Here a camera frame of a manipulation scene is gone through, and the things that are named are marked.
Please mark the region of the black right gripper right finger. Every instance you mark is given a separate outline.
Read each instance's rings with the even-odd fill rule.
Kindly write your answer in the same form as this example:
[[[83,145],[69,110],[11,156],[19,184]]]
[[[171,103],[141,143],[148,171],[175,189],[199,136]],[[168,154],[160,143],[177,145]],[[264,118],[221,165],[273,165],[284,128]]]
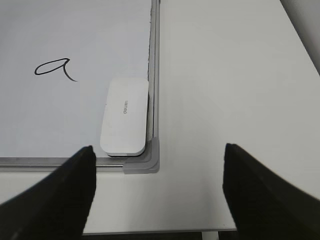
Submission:
[[[320,201],[237,144],[224,152],[223,194],[240,240],[318,240]]]

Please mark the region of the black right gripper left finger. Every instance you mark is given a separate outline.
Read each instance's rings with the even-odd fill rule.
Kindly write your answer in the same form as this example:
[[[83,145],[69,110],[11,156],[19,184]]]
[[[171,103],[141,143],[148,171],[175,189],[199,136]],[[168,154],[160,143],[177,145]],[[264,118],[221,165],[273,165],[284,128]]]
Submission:
[[[0,238],[80,240],[95,192],[96,154],[90,145],[0,205]]]

